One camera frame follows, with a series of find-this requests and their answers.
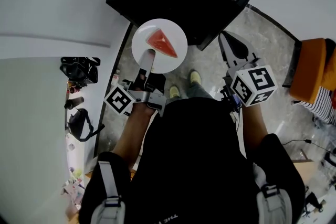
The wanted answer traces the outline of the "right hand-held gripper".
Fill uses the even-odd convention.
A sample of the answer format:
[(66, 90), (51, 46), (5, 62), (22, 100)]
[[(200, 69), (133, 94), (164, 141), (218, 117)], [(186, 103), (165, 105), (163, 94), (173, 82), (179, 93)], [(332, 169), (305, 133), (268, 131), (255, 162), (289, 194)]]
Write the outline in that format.
[(252, 44), (229, 31), (222, 31), (218, 42), (223, 61), (229, 67), (225, 83), (233, 94), (245, 107), (267, 101), (278, 86), (271, 67), (257, 58)]

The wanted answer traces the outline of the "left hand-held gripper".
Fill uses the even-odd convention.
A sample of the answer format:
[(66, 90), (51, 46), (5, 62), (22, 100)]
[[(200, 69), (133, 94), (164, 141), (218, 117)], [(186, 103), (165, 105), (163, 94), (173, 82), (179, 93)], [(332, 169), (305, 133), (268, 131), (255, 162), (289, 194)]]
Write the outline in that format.
[(104, 102), (118, 115), (126, 114), (135, 103), (144, 103), (150, 109), (164, 114), (167, 98), (164, 95), (166, 77), (151, 73), (155, 50), (147, 49), (140, 59), (140, 70), (134, 81), (123, 80), (107, 94)]

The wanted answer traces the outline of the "red watermelon slice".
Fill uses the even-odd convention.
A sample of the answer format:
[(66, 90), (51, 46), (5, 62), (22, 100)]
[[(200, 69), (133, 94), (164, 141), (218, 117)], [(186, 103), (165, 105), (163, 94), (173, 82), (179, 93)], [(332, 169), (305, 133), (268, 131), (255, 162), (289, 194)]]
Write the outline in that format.
[(147, 39), (146, 43), (149, 44), (152, 48), (154, 48), (156, 51), (172, 57), (172, 58), (178, 58), (177, 53), (175, 49), (173, 48), (171, 42), (166, 37), (165, 33), (162, 31), (162, 29), (158, 28), (156, 29)]

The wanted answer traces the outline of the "white plate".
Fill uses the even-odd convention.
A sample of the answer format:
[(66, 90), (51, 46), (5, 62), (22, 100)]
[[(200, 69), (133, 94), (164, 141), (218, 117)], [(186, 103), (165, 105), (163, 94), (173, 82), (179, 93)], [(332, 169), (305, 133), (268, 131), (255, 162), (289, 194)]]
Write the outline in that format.
[[(146, 43), (146, 39), (156, 30), (162, 29), (175, 49), (178, 58), (166, 56)], [(187, 53), (187, 39), (184, 31), (176, 23), (167, 19), (152, 19), (142, 24), (132, 38), (132, 54), (137, 63), (147, 49), (155, 50), (152, 73), (168, 73), (181, 65)]]

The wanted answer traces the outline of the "person's right forearm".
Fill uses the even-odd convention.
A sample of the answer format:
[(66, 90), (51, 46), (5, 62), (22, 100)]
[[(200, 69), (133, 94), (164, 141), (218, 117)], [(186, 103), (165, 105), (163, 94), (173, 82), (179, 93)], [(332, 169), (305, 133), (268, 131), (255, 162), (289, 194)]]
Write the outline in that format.
[(252, 158), (263, 138), (268, 135), (259, 104), (243, 107), (243, 141), (247, 158)]

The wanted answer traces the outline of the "person's left forearm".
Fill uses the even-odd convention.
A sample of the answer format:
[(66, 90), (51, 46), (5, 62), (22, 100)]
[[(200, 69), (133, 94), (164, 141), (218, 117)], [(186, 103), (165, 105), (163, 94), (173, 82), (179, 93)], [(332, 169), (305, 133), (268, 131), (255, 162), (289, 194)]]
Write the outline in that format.
[(129, 170), (136, 163), (154, 113), (154, 109), (149, 108), (145, 103), (134, 104), (123, 132), (112, 151), (126, 162)]

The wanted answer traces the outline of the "person's left yellow shoe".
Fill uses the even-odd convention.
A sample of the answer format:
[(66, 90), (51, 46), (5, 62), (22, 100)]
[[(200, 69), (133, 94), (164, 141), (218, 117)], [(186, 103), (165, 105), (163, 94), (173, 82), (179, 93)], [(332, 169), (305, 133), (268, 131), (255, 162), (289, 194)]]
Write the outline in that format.
[(170, 99), (180, 97), (180, 91), (179, 91), (179, 88), (176, 85), (173, 85), (173, 86), (170, 87), (169, 96), (170, 96)]

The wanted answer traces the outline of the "person's yellow shoe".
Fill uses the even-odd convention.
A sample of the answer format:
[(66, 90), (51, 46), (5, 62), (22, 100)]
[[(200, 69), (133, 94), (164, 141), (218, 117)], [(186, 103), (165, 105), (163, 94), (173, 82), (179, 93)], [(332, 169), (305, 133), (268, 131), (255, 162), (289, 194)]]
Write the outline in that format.
[(198, 71), (196, 70), (191, 70), (190, 75), (190, 85), (198, 84), (201, 85), (202, 79)]
[(180, 91), (179, 91), (179, 88), (176, 85), (173, 85), (173, 86), (170, 87), (169, 96), (170, 96), (170, 99), (180, 97)]

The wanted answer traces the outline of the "person's right leg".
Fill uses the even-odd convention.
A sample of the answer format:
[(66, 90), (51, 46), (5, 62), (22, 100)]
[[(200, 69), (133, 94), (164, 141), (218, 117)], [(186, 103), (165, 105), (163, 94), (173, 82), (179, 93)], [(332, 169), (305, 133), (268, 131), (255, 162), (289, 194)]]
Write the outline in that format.
[(204, 88), (198, 82), (192, 82), (188, 89), (186, 90), (186, 95), (188, 98), (209, 98), (213, 97), (204, 90)]

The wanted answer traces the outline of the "orange chair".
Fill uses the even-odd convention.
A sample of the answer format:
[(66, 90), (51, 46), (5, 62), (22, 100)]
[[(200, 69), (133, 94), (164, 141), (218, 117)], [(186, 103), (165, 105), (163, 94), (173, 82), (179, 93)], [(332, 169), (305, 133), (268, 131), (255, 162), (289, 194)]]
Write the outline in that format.
[(336, 90), (336, 42), (329, 38), (303, 40), (298, 49), (289, 93), (299, 101), (314, 103), (321, 87)]

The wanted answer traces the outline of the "red snack packet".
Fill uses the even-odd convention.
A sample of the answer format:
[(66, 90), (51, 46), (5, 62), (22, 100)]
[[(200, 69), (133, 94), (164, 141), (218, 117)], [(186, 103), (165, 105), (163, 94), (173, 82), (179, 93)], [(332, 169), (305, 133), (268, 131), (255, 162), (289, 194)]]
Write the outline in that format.
[(71, 81), (67, 81), (67, 93), (74, 94), (76, 92), (79, 92), (80, 89), (81, 89), (81, 86), (79, 86), (78, 84), (71, 82)]

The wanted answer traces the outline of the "black water bottle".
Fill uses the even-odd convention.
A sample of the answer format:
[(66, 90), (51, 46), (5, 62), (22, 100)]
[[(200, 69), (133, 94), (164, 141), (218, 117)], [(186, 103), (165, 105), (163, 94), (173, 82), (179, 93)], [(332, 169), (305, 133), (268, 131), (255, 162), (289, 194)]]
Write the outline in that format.
[(84, 98), (83, 97), (68, 99), (65, 102), (64, 108), (67, 109), (67, 110), (72, 110), (82, 103), (84, 103)]

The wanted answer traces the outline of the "black white striped cloth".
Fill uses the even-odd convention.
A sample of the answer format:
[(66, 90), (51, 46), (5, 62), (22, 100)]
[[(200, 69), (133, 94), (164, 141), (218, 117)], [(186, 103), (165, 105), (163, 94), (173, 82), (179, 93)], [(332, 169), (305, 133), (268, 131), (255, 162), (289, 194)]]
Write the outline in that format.
[(315, 118), (319, 118), (326, 124), (336, 126), (336, 109), (332, 106), (332, 91), (320, 87), (314, 103), (292, 100), (292, 105), (301, 105), (310, 111)]

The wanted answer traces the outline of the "person's torso in black shirt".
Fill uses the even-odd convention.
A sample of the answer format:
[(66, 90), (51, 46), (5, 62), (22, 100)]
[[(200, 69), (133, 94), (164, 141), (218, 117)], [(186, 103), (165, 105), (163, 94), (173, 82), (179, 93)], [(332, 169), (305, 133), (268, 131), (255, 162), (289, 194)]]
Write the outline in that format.
[(268, 133), (247, 158), (227, 107), (214, 99), (168, 104), (150, 120), (131, 170), (112, 151), (98, 161), (111, 165), (125, 224), (258, 224), (263, 192), (255, 166), (288, 194), (292, 224), (305, 203), (304, 183), (278, 136)]

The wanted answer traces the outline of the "wooden table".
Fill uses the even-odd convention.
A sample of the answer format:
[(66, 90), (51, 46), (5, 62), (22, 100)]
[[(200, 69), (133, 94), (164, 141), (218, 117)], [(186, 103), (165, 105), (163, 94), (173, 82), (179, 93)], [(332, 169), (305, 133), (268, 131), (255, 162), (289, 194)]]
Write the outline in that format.
[(310, 159), (295, 160), (292, 162), (305, 184), (313, 177), (313, 175), (317, 171), (317, 163)]

